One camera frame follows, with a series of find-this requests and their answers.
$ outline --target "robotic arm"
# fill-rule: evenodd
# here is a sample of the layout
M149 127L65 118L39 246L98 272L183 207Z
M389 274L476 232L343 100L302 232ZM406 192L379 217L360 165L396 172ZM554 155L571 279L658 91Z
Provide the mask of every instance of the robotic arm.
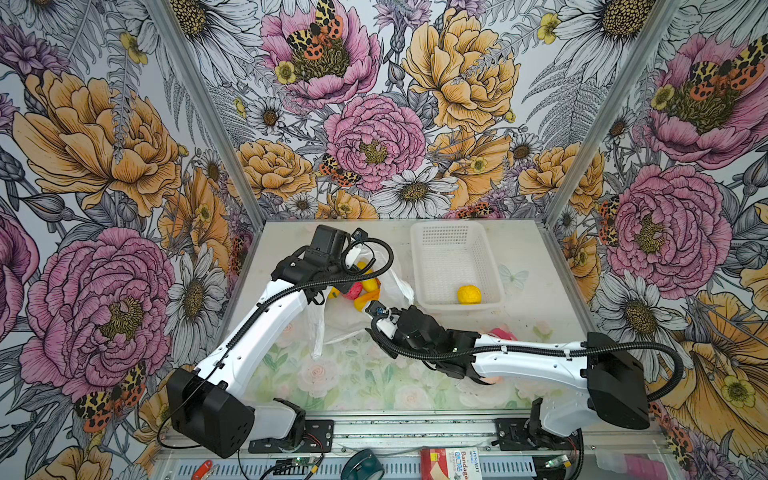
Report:
M384 267L364 273L373 262L362 270L353 266L364 243L387 249ZM365 231L350 236L318 226L311 245L278 263L259 302L222 345L193 372L177 369L171 376L167 391L174 429L222 458L255 439L283 439L287 448L298 446L304 431L301 409L278 399L250 407L240 401L253 372L283 329L310 303L318 303L316 296L327 287L347 293L355 282L378 276L391 265L389 246L368 238ZM483 377L517 376L568 387L568 396L535 403L531 424L543 435L566 437L597 419L628 429L648 428L648 401L653 398L646 397L643 367L628 348L661 349L676 359L672 380L654 393L656 398L671 391L683 373L674 349L654 343L618 345L600 333L589 333L582 343L517 342L446 330L415 306L389 310L374 301L366 313L371 316L369 334L392 358L420 359L452 378L478 383Z

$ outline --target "wall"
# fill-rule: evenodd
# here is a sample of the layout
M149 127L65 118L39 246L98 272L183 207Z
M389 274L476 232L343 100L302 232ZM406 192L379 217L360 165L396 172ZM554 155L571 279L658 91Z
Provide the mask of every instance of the wall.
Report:
M519 218L543 215L654 0L209 3L171 5L269 218Z
M253 228L136 0L0 2L3 478L147 478Z
M607 129L599 207L554 223L598 328L684 359L653 407L693 478L768 478L766 14L685 2ZM670 359L638 358L657 389Z

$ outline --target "white plastic basket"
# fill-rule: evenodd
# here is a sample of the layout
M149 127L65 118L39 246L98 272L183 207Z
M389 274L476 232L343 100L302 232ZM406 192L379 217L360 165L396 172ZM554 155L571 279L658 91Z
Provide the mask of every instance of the white plastic basket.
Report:
M485 229L469 220L415 223L411 227L411 251L416 299L425 310L484 310L504 301L502 280ZM482 301L462 305L456 293L475 285Z

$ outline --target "yellow ball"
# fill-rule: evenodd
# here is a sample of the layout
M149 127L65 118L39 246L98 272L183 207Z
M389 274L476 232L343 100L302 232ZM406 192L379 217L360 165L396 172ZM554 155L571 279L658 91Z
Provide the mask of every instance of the yellow ball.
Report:
M456 293L458 302L462 305L475 305L482 301L480 289L474 285L465 285Z

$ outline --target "orange flower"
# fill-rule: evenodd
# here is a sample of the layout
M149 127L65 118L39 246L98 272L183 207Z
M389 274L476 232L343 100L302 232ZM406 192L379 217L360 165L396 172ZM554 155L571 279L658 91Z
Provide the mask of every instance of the orange flower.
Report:
M336 196L328 194L328 204L320 204L315 218L343 218L344 220L375 220L379 218L376 209L363 197L350 195L344 190L336 192Z
M308 192L316 185L310 161L281 142L246 142L235 155L256 198L261 198L262 192L269 192L288 200L291 195ZM227 188L233 197L240 198L231 178Z
M489 68L468 74L483 55L500 48L498 34L481 30L476 17L454 8L445 12L443 25L438 32L425 22L413 32L402 67L419 83L411 87L413 91L432 91L437 98L435 124L482 132L495 123L493 117L509 111L520 64L510 53Z
M459 128L449 134L440 134L427 150L435 154L439 163L450 162L443 177L456 177L458 189L453 191L451 210L473 204L491 191L493 184L504 178L504 160L511 137L494 139L493 135L475 134Z
M563 183L566 173L571 168L581 142L566 148L555 147L536 155L533 161L536 168L523 170L518 178L520 194L541 198L551 191L556 191ZM592 210L598 198L603 194L603 167L605 157L599 151L592 157L587 172L581 177L576 191L571 195L571 206L581 215Z
M40 175L36 182L44 192L90 194L82 201L86 209L107 189L116 190L136 202L139 215L149 217L163 196L181 186L178 146L149 99L131 92L131 122L118 162L112 110L118 92L103 78L86 86L74 75L46 71L42 81L29 75L26 87L48 116L15 114L13 138Z
M192 365L182 365L179 368L185 369L191 372L194 369ZM141 443L146 443L147 448L139 455L135 463L144 467L149 476L152 476L152 470L154 469L154 462L157 453L160 451L160 446L157 444L157 431L160 429L160 425L163 424L165 419L168 418L170 412L168 410L168 391L165 388L168 383L168 379L176 370L165 376L164 379L157 385L157 391L149 399L141 404L139 408L139 418L144 420L144 424L138 430L134 431L134 438ZM161 437L170 428L170 420L165 424Z
M111 453L98 447L86 455L79 447L62 450L53 462L41 467L27 480L109 480L112 478Z
M585 302L594 297L600 282L600 259L598 258L598 239L585 233L576 237L576 232L565 239L563 254L576 279L578 289Z
M184 184L184 194L177 192L168 197L163 213L157 220L157 230L162 237L161 246L172 253L182 250L197 255L203 244L214 249L214 260L227 272L232 248L227 210L214 193L218 187L206 178L203 169L194 169L191 181Z
M692 307L692 340L680 344L694 367L661 402L681 425L711 439L733 430L730 449L736 455L765 455L768 324L732 293L699 292Z

